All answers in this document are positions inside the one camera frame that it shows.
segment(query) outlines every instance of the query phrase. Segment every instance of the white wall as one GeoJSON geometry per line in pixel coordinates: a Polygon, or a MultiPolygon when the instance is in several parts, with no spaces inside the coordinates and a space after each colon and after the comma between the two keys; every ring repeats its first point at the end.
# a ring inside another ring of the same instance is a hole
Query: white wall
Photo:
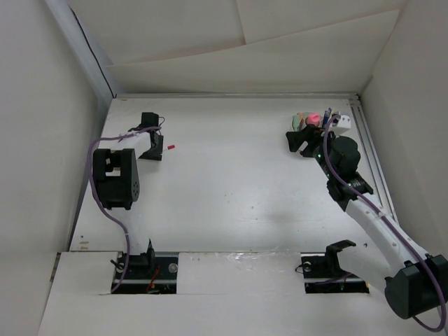
{"type": "Polygon", "coordinates": [[[448,1],[407,3],[361,96],[400,224],[448,255],[448,1]]]}
{"type": "Polygon", "coordinates": [[[0,335],[35,335],[96,99],[43,0],[0,1],[0,335]]]}

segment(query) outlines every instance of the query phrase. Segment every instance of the white floor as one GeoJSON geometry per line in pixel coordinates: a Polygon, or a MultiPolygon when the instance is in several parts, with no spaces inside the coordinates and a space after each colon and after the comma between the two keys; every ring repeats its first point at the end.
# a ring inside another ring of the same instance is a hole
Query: white floor
{"type": "MultiPolygon", "coordinates": [[[[138,160],[140,198],[132,221],[156,251],[322,251],[342,239],[370,243],[331,199],[314,159],[290,153],[285,133],[297,112],[329,107],[351,116],[347,99],[153,98],[115,99],[103,135],[125,133],[141,112],[166,118],[161,162],[138,160]]],[[[359,172],[375,187],[360,144],[359,172]]],[[[72,251],[122,251],[121,229],[105,218],[88,188],[72,251]]]]}

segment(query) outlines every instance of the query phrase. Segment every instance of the white panel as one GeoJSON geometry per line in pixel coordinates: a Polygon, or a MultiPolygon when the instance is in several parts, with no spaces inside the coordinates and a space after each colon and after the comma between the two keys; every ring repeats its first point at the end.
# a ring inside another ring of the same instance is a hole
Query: white panel
{"type": "Polygon", "coordinates": [[[302,294],[300,253],[180,253],[178,294],[302,294]]]}
{"type": "MultiPolygon", "coordinates": [[[[331,199],[316,161],[288,150],[293,114],[329,106],[350,110],[345,99],[115,99],[104,136],[152,111],[166,118],[165,145],[176,145],[161,162],[138,160],[140,197],[125,223],[146,228],[156,251],[321,251],[342,239],[370,242],[331,199]]],[[[360,143],[356,128],[346,135],[360,143]]],[[[362,146],[360,152],[360,173],[375,186],[362,146]]],[[[88,188],[71,249],[124,247],[123,232],[88,188]]]]}
{"type": "Polygon", "coordinates": [[[56,253],[0,258],[0,335],[37,335],[55,259],[56,253]]]}
{"type": "Polygon", "coordinates": [[[405,0],[237,0],[247,43],[398,9],[405,0]]]}
{"type": "Polygon", "coordinates": [[[447,11],[409,1],[363,94],[400,224],[433,253],[448,253],[447,11]]]}
{"type": "Polygon", "coordinates": [[[244,45],[235,0],[69,0],[115,64],[244,45]]]}
{"type": "Polygon", "coordinates": [[[45,2],[97,96],[98,113],[102,117],[106,117],[112,98],[123,93],[120,84],[104,68],[106,65],[111,65],[112,61],[98,46],[88,29],[85,26],[82,30],[80,29],[80,23],[76,20],[66,0],[45,0],[45,2]]]}
{"type": "MultiPolygon", "coordinates": [[[[271,293],[266,286],[261,293],[242,293],[235,288],[235,293],[227,295],[99,295],[111,285],[111,256],[63,254],[38,336],[432,335],[413,320],[395,316],[375,290],[370,295],[306,295],[302,277],[294,269],[288,271],[296,282],[288,286],[281,281],[282,274],[264,272],[269,277],[266,284],[278,281],[285,285],[282,293],[271,293]]],[[[214,257],[208,261],[211,265],[214,257]]],[[[266,269],[269,262],[262,263],[259,267],[266,269]]],[[[252,271],[224,265],[207,270],[189,264],[182,272],[196,273],[199,284],[202,275],[208,281],[212,274],[220,277],[227,272],[229,289],[238,286],[233,277],[245,282],[252,271]],[[245,273],[247,278],[237,273],[245,273]]],[[[423,318],[428,323],[438,322],[436,311],[423,318]]]]}
{"type": "Polygon", "coordinates": [[[358,91],[398,10],[202,55],[110,66],[128,92],[358,91]]]}
{"type": "Polygon", "coordinates": [[[96,99],[44,1],[0,1],[0,253],[67,248],[96,99]]]}

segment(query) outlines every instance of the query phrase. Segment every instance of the screw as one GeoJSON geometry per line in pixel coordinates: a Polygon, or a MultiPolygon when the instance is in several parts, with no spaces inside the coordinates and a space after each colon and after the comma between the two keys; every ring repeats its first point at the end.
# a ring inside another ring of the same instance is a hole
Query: screw
{"type": "Polygon", "coordinates": [[[302,265],[302,270],[304,272],[310,272],[311,271],[311,263],[309,261],[305,261],[302,265]]]}
{"type": "Polygon", "coordinates": [[[177,272],[177,264],[175,264],[174,262],[172,264],[169,264],[168,266],[168,272],[170,273],[176,273],[177,272]]]}

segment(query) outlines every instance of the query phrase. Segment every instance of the pink object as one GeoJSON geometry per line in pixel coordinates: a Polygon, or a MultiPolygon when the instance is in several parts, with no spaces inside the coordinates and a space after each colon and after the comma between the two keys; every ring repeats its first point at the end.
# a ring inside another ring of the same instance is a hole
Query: pink object
{"type": "Polygon", "coordinates": [[[305,124],[319,127],[319,125],[321,124],[321,116],[317,113],[310,114],[307,116],[305,124]]]}

